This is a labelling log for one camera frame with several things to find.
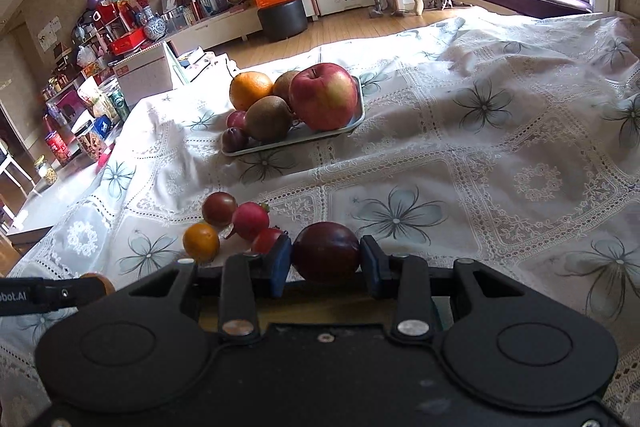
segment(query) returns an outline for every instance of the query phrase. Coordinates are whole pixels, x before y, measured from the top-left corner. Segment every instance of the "vase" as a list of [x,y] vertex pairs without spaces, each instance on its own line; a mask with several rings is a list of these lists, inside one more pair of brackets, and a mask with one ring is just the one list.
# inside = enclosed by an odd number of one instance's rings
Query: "vase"
[[166,33],[166,22],[160,17],[156,17],[151,10],[151,6],[145,6],[144,12],[144,31],[146,38],[151,41],[157,41],[164,37]]

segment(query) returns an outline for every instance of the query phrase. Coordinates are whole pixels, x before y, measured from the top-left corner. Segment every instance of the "purple balloon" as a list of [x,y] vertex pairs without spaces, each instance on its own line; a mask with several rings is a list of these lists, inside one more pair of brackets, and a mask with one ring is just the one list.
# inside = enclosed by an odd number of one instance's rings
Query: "purple balloon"
[[98,4],[100,4],[101,0],[86,0],[86,7],[89,10],[95,10],[95,7],[98,6]]

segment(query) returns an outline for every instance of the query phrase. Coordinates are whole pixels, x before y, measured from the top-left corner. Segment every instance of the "black ottoman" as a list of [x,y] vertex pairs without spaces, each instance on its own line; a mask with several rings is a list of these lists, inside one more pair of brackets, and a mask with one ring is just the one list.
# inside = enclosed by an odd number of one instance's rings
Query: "black ottoman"
[[306,30],[305,6],[302,0],[260,8],[258,19],[264,34],[271,42],[283,41]]

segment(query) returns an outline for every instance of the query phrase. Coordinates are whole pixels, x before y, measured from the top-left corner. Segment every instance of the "white tray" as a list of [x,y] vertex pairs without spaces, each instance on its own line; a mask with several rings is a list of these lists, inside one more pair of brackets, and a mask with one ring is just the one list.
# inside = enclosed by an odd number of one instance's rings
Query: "white tray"
[[356,86],[358,87],[358,105],[356,106],[356,112],[353,115],[353,118],[351,118],[351,121],[344,127],[340,127],[340,129],[336,129],[334,131],[313,132],[311,129],[309,129],[309,127],[306,126],[306,124],[300,123],[299,126],[289,131],[289,134],[287,135],[286,140],[283,140],[280,142],[268,143],[265,145],[251,146],[252,144],[257,144],[260,142],[254,140],[253,138],[250,138],[248,149],[242,149],[236,152],[222,151],[223,155],[242,156],[244,154],[250,154],[250,153],[259,152],[259,151],[267,151],[269,149],[276,149],[278,147],[285,147],[287,145],[293,145],[296,143],[304,143],[304,142],[310,142],[313,140],[321,140],[323,138],[329,138],[330,136],[337,136],[338,134],[344,134],[344,133],[353,131],[364,120],[364,100],[362,98],[362,86],[360,85],[360,82],[358,81],[357,78],[354,77],[353,80],[355,81]]

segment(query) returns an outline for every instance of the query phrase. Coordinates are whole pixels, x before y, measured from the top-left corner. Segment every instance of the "metal bolt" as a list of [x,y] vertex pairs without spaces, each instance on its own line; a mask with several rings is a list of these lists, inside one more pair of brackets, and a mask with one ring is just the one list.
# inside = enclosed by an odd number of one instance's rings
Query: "metal bolt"
[[320,333],[318,335],[318,342],[322,342],[323,344],[332,343],[335,340],[335,337],[331,333]]
[[398,324],[398,331],[408,337],[420,337],[429,331],[429,325],[426,322],[411,319]]
[[254,332],[254,325],[244,319],[227,321],[222,325],[222,330],[233,337],[245,337]]

